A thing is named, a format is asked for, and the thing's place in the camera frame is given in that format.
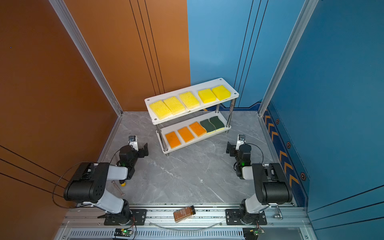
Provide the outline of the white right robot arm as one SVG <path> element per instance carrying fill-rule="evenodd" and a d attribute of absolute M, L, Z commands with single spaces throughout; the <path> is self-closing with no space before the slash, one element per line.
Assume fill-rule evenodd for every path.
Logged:
<path fill-rule="evenodd" d="M 265 210 L 289 203 L 293 193 L 287 177 L 278 163 L 251 163 L 252 145 L 238 141 L 227 143 L 226 153 L 235 157 L 234 169 L 241 180 L 254 182 L 254 194 L 242 200 L 239 209 L 227 209 L 228 225 L 266 225 Z"/>

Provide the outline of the green circuit board left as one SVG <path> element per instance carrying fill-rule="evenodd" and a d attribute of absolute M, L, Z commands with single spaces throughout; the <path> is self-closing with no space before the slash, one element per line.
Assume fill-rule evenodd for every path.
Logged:
<path fill-rule="evenodd" d="M 115 238 L 131 238 L 134 236 L 134 231 L 132 229 L 115 229 L 114 237 Z"/>

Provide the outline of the thin yellow sponge sheet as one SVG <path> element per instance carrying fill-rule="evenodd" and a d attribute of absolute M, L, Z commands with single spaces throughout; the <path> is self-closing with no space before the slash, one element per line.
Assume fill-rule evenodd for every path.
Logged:
<path fill-rule="evenodd" d="M 155 113 L 158 120 L 165 119 L 172 115 L 172 111 L 167 107 L 163 101 L 157 101 L 150 104 L 151 110 Z"/>

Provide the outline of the orange sponge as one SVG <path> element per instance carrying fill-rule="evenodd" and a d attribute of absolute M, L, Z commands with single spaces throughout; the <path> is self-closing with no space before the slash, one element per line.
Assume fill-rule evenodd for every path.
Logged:
<path fill-rule="evenodd" d="M 165 136 L 171 149 L 177 148 L 182 144 L 175 132 L 170 132 Z"/>
<path fill-rule="evenodd" d="M 194 135 L 191 133 L 188 127 L 183 127 L 178 130 L 179 135 L 182 137 L 185 143 L 188 143 L 195 139 Z"/>
<path fill-rule="evenodd" d="M 198 122 L 194 122 L 189 125 L 189 128 L 193 131 L 193 133 L 199 138 L 207 133 L 207 130 L 202 127 L 202 125 Z"/>

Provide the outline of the aluminium front rail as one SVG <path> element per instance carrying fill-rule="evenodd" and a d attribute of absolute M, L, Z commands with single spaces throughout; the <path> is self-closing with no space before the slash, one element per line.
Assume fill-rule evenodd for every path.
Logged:
<path fill-rule="evenodd" d="M 228 225 L 227 209 L 238 210 L 235 204 L 195 204 L 196 214 L 176 223 L 173 212 L 182 205 L 139 205 L 131 210 L 135 216 L 146 212 L 143 225 L 106 226 L 103 212 L 83 208 L 67 212 L 56 240 L 244 240 L 243 228 L 263 228 L 258 240 L 315 240 L 312 224 L 304 208 L 292 204 L 280 205 L 283 219 L 276 219 L 276 207 L 265 210 L 266 225 Z M 115 229 L 132 229 L 131 238 L 115 238 Z"/>

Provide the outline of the aluminium corner post left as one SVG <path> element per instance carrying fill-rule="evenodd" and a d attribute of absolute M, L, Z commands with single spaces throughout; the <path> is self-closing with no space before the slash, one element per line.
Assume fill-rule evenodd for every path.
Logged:
<path fill-rule="evenodd" d="M 119 104 L 112 88 L 110 87 L 105 75 L 103 74 L 99 64 L 97 63 L 91 49 L 89 48 L 85 38 L 83 37 L 79 27 L 77 26 L 74 18 L 72 17 L 65 1 L 62 0 L 49 0 L 51 6 L 71 37 L 73 43 L 77 47 L 79 53 L 98 82 L 100 88 L 105 94 L 107 100 L 111 104 L 118 117 L 123 115 L 123 109 Z"/>

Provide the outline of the yellow sponge top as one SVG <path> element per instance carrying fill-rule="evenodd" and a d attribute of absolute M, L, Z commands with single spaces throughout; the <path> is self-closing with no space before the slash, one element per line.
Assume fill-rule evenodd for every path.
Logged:
<path fill-rule="evenodd" d="M 214 93 L 214 95 L 219 101 L 222 101 L 231 97 L 231 92 L 223 85 L 213 88 L 212 92 Z"/>

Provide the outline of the green yellow sponge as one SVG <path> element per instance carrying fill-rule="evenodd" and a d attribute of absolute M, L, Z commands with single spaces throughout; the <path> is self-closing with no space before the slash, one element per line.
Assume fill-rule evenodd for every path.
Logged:
<path fill-rule="evenodd" d="M 216 131 L 216 127 L 208 119 L 200 121 L 200 125 L 206 130 L 207 134 L 212 134 Z"/>
<path fill-rule="evenodd" d="M 219 130 L 225 128 L 224 123 L 219 119 L 218 116 L 209 118 L 209 121 L 210 121 L 210 123 L 211 123 L 212 125 L 214 125 L 216 131 L 219 131 Z"/>

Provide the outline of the brown spice jar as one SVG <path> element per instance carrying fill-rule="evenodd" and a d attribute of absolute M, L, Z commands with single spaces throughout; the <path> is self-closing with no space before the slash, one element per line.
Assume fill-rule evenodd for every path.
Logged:
<path fill-rule="evenodd" d="M 186 220 L 195 214 L 196 214 L 196 210 L 194 206 L 187 206 L 173 212 L 174 220 L 176 223 Z"/>

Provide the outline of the yellow sponge bottom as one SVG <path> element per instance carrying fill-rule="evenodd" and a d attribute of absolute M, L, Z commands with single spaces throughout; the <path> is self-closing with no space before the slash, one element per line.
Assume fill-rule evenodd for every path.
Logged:
<path fill-rule="evenodd" d="M 200 106 L 200 102 L 191 92 L 182 93 L 179 95 L 179 97 L 188 110 L 191 110 Z"/>

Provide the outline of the aluminium corner post right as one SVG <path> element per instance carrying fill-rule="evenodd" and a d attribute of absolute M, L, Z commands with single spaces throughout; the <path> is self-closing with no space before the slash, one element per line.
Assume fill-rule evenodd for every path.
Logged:
<path fill-rule="evenodd" d="M 296 20 L 296 23 L 293 27 L 293 30 L 290 34 L 290 37 L 287 41 L 287 44 L 284 48 L 282 56 L 279 60 L 279 63 L 275 69 L 275 72 L 271 78 L 271 81 L 268 85 L 268 88 L 265 92 L 261 105 L 259 107 L 258 113 L 262 117 L 267 110 L 269 103 L 272 100 L 272 97 L 286 71 L 286 68 L 296 50 L 296 47 L 313 15 L 313 12 L 318 4 L 319 0 L 307 0 L 304 2 L 304 5 L 300 11 L 300 14 Z"/>

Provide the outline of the aluminium corner post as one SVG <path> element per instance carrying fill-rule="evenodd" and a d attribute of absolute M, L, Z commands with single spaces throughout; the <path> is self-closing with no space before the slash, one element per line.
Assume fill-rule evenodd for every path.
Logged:
<path fill-rule="evenodd" d="M 105 75 L 103 74 L 99 64 L 97 63 L 91 49 L 89 48 L 85 38 L 83 37 L 79 27 L 77 26 L 74 18 L 72 17 L 65 1 L 62 0 L 49 0 L 51 6 L 71 37 L 73 43 L 77 47 L 79 53 L 98 82 L 100 88 L 105 94 L 107 100 L 111 104 L 118 117 L 123 115 L 123 109 L 119 104 L 112 88 L 110 87 Z"/>
<path fill-rule="evenodd" d="M 290 37 L 287 41 L 287 44 L 284 48 L 282 56 L 279 60 L 279 63 L 275 69 L 275 72 L 271 78 L 271 81 L 268 85 L 268 88 L 265 92 L 261 105 L 259 107 L 258 113 L 262 117 L 267 110 L 269 103 L 272 100 L 272 97 L 286 71 L 286 68 L 296 50 L 296 47 L 313 15 L 313 12 L 318 4 L 319 0 L 307 0 L 304 2 L 304 5 L 300 11 L 300 14 L 296 20 L 296 23 L 293 27 L 293 30 L 290 34 Z"/>

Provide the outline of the green circuit board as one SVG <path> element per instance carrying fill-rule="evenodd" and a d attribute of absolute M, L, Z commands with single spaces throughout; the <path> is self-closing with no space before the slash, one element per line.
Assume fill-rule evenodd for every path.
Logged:
<path fill-rule="evenodd" d="M 115 238 L 131 238 L 134 236 L 134 231 L 132 229 L 115 229 L 114 237 Z"/>
<path fill-rule="evenodd" d="M 243 228 L 245 240 L 258 240 L 265 233 L 263 228 Z"/>

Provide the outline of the green circuit board right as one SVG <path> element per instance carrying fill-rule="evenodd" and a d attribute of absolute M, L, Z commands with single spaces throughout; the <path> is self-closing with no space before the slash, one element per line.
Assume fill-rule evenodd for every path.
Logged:
<path fill-rule="evenodd" d="M 258 240 L 265 233 L 263 228 L 243 228 L 245 240 Z"/>

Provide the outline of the white two-tier metal shelf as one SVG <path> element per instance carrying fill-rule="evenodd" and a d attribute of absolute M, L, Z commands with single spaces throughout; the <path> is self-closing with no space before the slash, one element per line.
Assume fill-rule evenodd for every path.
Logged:
<path fill-rule="evenodd" d="M 204 89 L 213 89 L 218 86 L 225 86 L 230 92 L 231 92 L 231 97 L 222 101 L 219 101 L 218 99 L 215 102 L 204 104 L 199 95 L 198 91 L 204 90 Z M 179 95 L 182 93 L 186 92 L 191 92 L 197 100 L 200 102 L 200 106 L 191 110 L 188 110 L 187 107 L 184 105 L 182 100 L 180 99 Z M 157 101 L 164 101 L 165 99 L 171 98 L 171 97 L 176 97 L 185 107 L 185 111 L 177 114 L 177 115 L 171 115 L 165 119 L 158 120 L 157 116 L 155 113 L 151 110 L 150 104 L 155 103 Z M 225 118 L 221 113 L 220 113 L 220 105 L 225 102 L 230 102 L 230 110 L 234 110 L 234 106 L 236 103 L 236 99 L 239 97 L 239 93 L 230 85 L 228 84 L 223 78 L 218 78 L 215 80 L 207 81 L 201 84 L 193 85 L 190 87 L 186 87 L 183 89 L 175 90 L 172 92 L 164 93 L 158 96 L 150 97 L 145 99 L 146 107 L 148 109 L 148 113 L 151 117 L 152 123 L 154 126 L 156 126 L 157 131 L 157 137 L 159 140 L 159 143 L 162 146 L 162 151 L 165 155 L 168 155 L 171 152 L 174 152 L 176 150 L 179 150 L 181 148 L 184 148 L 186 146 L 189 146 L 191 144 L 195 144 L 199 141 L 202 141 L 204 139 L 207 139 L 209 137 L 215 136 L 217 134 L 223 133 L 223 132 L 228 132 L 231 129 L 231 119 L 232 119 L 232 113 L 229 114 L 228 118 Z M 219 131 L 215 131 L 212 134 L 205 134 L 202 137 L 197 137 L 193 131 L 189 128 L 189 125 L 191 125 L 194 122 L 200 123 L 200 121 L 206 120 L 212 117 L 218 116 L 219 119 L 224 123 L 225 128 L 221 129 Z M 183 127 L 188 127 L 191 133 L 194 135 L 195 139 L 185 143 L 182 139 L 182 137 L 179 135 L 178 130 L 183 128 Z M 170 132 L 175 132 L 182 143 L 179 147 L 171 149 L 171 147 L 168 144 L 168 141 L 166 139 L 166 134 Z"/>

